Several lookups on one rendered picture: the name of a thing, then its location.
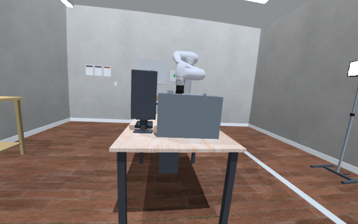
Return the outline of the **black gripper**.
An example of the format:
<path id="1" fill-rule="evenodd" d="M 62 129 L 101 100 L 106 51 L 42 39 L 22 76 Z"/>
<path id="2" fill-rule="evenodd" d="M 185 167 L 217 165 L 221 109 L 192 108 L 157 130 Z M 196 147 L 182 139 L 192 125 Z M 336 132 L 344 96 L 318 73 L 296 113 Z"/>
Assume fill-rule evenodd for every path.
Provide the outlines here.
<path id="1" fill-rule="evenodd" d="M 176 92 L 177 94 L 184 93 L 184 86 L 176 86 Z"/>

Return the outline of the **grey tool chest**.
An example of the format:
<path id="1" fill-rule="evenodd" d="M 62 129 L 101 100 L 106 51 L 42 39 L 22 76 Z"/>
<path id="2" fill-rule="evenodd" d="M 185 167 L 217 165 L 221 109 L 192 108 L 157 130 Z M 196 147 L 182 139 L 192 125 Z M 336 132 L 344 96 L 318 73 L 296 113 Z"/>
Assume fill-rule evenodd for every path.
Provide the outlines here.
<path id="1" fill-rule="evenodd" d="M 223 97 L 158 93 L 156 137 L 219 139 Z"/>

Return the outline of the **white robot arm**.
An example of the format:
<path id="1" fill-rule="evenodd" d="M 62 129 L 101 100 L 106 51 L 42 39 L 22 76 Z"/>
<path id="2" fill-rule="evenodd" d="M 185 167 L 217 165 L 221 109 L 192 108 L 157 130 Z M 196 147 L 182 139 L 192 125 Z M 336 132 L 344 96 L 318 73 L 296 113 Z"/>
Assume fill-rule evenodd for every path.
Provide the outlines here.
<path id="1" fill-rule="evenodd" d="M 191 93 L 191 80 L 203 80 L 205 71 L 196 67 L 198 55 L 193 52 L 175 51 L 173 59 L 176 62 L 176 85 L 184 86 L 184 93 Z M 185 63 L 186 62 L 186 63 Z"/>

